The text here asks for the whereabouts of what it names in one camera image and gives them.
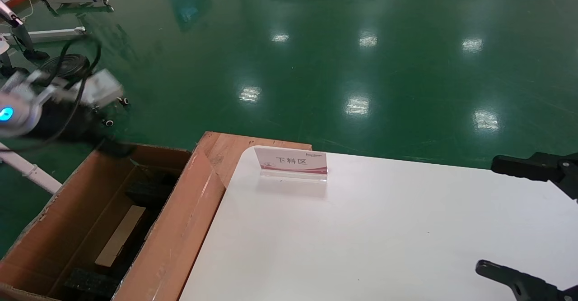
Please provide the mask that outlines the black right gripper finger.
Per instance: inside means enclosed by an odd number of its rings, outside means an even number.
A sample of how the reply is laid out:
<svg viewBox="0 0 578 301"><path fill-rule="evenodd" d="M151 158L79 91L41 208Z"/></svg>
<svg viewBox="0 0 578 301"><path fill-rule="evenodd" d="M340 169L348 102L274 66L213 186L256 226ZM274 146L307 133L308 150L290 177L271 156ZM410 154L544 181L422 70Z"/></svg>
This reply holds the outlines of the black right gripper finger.
<svg viewBox="0 0 578 301"><path fill-rule="evenodd" d="M517 301L576 301L577 285L560 290L539 277L534 277L510 267L479 260L475 265L479 276L509 287Z"/></svg>
<svg viewBox="0 0 578 301"><path fill-rule="evenodd" d="M490 170L531 181L550 181L566 196L578 200L578 153L564 156L534 153L527 159L498 155L493 158Z"/></svg>

